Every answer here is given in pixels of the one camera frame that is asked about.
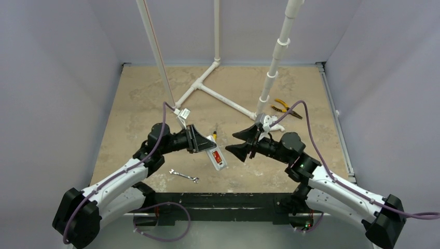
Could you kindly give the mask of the red battery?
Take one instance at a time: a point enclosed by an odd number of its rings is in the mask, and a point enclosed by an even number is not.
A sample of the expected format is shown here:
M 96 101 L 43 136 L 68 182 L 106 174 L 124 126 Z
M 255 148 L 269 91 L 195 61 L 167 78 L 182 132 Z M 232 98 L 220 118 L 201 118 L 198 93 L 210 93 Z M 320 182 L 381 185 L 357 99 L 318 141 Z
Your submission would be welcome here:
M 212 155 L 217 164 L 222 164 L 222 158 L 217 150 L 213 151 Z

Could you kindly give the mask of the white remote control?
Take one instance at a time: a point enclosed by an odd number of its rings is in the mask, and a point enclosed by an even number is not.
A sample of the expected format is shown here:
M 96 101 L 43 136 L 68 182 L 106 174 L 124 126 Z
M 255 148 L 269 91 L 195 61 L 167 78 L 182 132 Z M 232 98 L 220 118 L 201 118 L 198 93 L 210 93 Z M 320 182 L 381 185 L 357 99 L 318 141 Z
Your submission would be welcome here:
M 217 142 L 216 142 L 216 134 L 209 135 L 207 138 L 215 144 L 214 148 L 208 149 L 206 151 L 207 156 L 209 157 L 211 163 L 214 165 L 217 171 L 221 171 L 227 166 L 226 159 L 220 150 Z

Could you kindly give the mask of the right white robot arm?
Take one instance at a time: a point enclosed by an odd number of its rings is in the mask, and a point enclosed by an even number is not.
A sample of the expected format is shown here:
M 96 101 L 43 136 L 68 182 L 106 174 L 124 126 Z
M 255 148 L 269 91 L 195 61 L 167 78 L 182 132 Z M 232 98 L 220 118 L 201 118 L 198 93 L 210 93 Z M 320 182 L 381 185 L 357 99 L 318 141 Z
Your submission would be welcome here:
M 261 154 L 287 164 L 286 174 L 299 184 L 291 197 L 294 209 L 323 211 L 363 230 L 376 246 L 395 247 L 406 223 L 397 196 L 383 197 L 327 170 L 304 151 L 306 146 L 296 132 L 285 133 L 276 142 L 262 131 L 253 125 L 234 133 L 233 137 L 244 142 L 228 145 L 226 150 L 242 162 Z

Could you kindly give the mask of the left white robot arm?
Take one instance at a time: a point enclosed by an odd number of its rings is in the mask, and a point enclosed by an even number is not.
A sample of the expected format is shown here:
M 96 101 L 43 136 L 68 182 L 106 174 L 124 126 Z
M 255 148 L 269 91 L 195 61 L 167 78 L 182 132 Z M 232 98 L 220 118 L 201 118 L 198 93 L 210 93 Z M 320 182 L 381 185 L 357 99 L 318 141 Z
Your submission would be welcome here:
M 153 209 L 155 198 L 145 192 L 142 181 L 164 164 L 165 154 L 180 150 L 199 153 L 216 146 L 214 138 L 202 135 L 193 124 L 172 133 L 165 122 L 157 123 L 132 158 L 116 172 L 82 190 L 67 190 L 52 226 L 62 235 L 64 244 L 84 248 L 105 223 L 117 216 L 132 210 Z

